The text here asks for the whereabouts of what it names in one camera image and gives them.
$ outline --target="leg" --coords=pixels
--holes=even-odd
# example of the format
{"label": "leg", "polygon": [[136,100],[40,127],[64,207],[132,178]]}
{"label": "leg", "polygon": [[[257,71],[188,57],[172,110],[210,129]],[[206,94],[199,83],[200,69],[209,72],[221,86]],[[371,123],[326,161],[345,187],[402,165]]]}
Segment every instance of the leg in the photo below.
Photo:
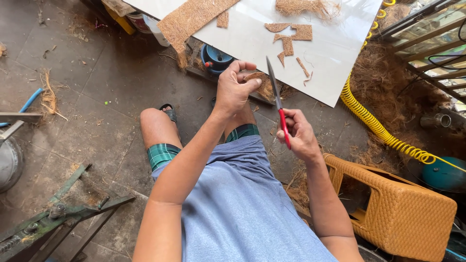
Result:
{"label": "leg", "polygon": [[256,125],[256,120],[254,119],[253,111],[249,105],[249,101],[243,106],[243,109],[237,113],[232,120],[230,120],[225,127],[225,140],[228,135],[237,127],[244,124],[254,124]]}
{"label": "leg", "polygon": [[167,114],[155,108],[141,112],[141,132],[146,150],[153,145],[163,143],[183,148],[176,123],[171,121]]}

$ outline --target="floor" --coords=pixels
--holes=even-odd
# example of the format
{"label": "floor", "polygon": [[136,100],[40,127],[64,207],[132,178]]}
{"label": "floor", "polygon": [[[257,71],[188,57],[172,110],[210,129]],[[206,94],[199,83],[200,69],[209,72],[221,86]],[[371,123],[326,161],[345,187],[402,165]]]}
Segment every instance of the floor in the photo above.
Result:
{"label": "floor", "polygon": [[[46,25],[38,23],[40,10]],[[83,22],[82,17],[91,17],[90,22]],[[89,243],[84,250],[87,261],[129,262],[153,185],[139,113],[165,102],[174,104],[180,135],[187,143],[210,114],[216,87],[180,72],[175,61],[159,56],[164,48],[152,35],[95,30],[93,19],[78,0],[2,2],[0,41],[8,54],[0,58],[0,111],[18,111],[42,87],[43,69],[69,88],[56,92],[60,113],[68,121],[48,117],[39,126],[26,124],[14,135],[24,151],[26,167],[18,183],[0,195],[0,230],[36,214],[72,173],[74,163],[89,159],[93,163],[90,172],[102,176],[110,189],[137,199],[120,208]],[[366,146],[365,127],[341,101],[332,109],[297,94],[283,104],[304,112],[326,152],[350,159],[349,146]],[[274,107],[252,100],[251,107],[256,105],[259,110],[254,115],[274,173],[287,183],[295,159],[270,134],[278,114]],[[40,108],[37,99],[30,111]],[[79,224],[54,256],[62,259],[92,221]]]}

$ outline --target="sandal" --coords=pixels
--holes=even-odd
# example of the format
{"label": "sandal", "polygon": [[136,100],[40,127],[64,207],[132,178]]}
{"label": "sandal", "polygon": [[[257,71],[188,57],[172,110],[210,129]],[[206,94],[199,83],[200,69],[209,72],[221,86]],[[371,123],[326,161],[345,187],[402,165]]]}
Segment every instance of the sandal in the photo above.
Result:
{"label": "sandal", "polygon": [[177,123],[175,108],[171,104],[166,103],[163,106],[161,106],[159,108],[159,110],[162,110],[162,109],[167,108],[167,107],[171,107],[171,109],[168,109],[168,110],[165,110],[165,111],[162,111],[162,112],[167,114],[171,121]]}

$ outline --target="plaid shorts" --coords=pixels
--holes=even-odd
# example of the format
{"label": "plaid shorts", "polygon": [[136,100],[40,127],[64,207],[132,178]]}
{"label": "plaid shorts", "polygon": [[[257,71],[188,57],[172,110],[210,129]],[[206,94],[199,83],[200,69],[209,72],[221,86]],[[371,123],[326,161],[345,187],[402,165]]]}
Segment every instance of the plaid shorts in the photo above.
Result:
{"label": "plaid shorts", "polygon": [[[238,140],[243,137],[259,135],[259,130],[254,124],[244,124],[235,128],[226,138],[225,143]],[[171,144],[156,144],[147,150],[147,156],[152,167],[152,171],[156,170],[163,164],[173,160],[181,151],[180,148]]]}

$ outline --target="hand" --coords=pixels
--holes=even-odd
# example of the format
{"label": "hand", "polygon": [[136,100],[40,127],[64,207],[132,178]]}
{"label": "hand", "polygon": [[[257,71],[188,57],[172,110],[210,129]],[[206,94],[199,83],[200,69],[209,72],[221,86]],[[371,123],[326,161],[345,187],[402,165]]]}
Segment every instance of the hand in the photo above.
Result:
{"label": "hand", "polygon": [[256,65],[246,61],[233,61],[220,75],[217,87],[217,102],[214,110],[228,117],[238,113],[247,101],[250,93],[256,91],[262,84],[261,79],[251,79],[243,83],[243,79],[250,75],[249,72],[240,70],[255,70]]}
{"label": "hand", "polygon": [[[299,109],[283,109],[289,132],[291,151],[297,158],[309,164],[316,157],[321,157],[319,144],[315,138],[311,124]],[[285,143],[285,132],[278,124],[277,138],[280,143]]]}

